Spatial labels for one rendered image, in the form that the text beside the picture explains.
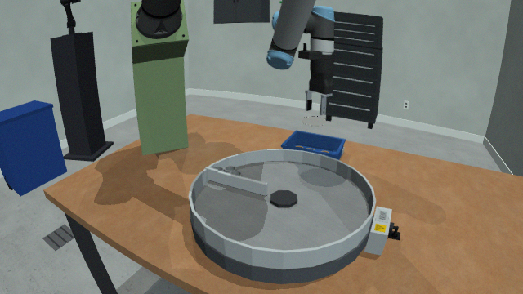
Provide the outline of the blue crate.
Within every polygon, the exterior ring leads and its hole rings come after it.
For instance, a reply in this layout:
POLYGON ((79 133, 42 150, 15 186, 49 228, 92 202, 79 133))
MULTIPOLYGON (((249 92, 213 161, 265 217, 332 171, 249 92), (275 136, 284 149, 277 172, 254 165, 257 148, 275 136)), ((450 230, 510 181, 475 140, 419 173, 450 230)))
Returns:
POLYGON ((304 131, 295 131, 282 145, 283 149, 303 150, 340 159, 344 153, 346 139, 324 136, 304 131), (301 147, 296 147, 301 146, 301 147), (312 148, 312 149, 308 149, 312 148), (328 151, 322 152, 322 151, 328 151), (341 152, 341 153, 340 153, 341 152), (339 155, 339 156, 338 156, 339 155))

